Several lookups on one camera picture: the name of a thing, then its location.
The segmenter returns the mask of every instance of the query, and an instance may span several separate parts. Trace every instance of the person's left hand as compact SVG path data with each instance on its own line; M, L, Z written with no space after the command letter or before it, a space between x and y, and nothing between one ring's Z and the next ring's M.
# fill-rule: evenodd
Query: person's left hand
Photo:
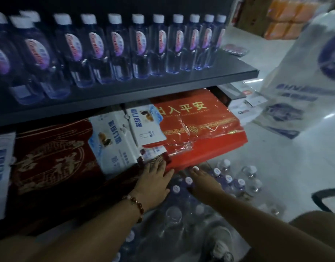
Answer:
M138 202L142 203L144 211L158 206L170 192L170 189L166 187L172 178L174 169L171 169L164 176L165 168L166 161L164 160L157 160L152 167L147 163L143 174L130 193L131 197L135 197Z

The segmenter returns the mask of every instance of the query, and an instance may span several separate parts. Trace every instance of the person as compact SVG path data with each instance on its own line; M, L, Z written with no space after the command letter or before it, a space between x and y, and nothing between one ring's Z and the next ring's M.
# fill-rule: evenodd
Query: person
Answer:
M170 192L166 187L174 170L164 175L165 167L165 161L147 164L129 194L142 204L145 211L157 207ZM194 184L191 193L213 207L252 247L244 258L246 261L335 261L334 241L330 241L329 246L309 233L237 200L226 194L213 177L201 170L190 169L190 175ZM44 247L28 237L1 240L0 262L111 261L139 220L140 209L138 204L124 198L96 218Z

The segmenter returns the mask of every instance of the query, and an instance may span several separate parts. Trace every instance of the metal shelf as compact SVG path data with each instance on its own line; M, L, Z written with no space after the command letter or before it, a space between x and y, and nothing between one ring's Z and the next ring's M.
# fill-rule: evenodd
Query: metal shelf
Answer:
M44 99L43 102L19 105L4 90L0 89L0 127L62 114L100 108L155 96L167 95L219 84L257 78L258 70L224 51L220 52L215 65L202 71L150 76L147 79L115 81L110 84L95 84L92 88L72 86L71 95L65 100Z

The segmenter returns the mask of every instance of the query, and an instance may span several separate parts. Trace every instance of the hand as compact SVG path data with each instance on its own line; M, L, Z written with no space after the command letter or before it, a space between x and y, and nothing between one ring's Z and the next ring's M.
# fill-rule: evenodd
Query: hand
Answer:
M194 184L190 192L202 203L210 205L215 194L224 193L221 184L206 172L195 168L189 168L189 172Z
M170 192L170 189L166 187L172 178L174 169L171 169L164 176L165 168L166 161L164 160L155 161L152 167L151 164L147 163L143 174L130 193L130 196L135 197L138 202L142 203L144 211L158 206Z

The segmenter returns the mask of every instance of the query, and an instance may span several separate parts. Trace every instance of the shelf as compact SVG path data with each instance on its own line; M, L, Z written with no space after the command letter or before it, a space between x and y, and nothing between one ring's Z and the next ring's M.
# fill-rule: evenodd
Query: shelf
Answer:
M0 88L0 127L62 114L100 108L155 96L167 95L219 84L257 78L258 70L237 57L221 51L213 68L202 71L167 74L163 77L115 81L95 84L92 88L72 86L65 100L44 99L43 102L23 106Z

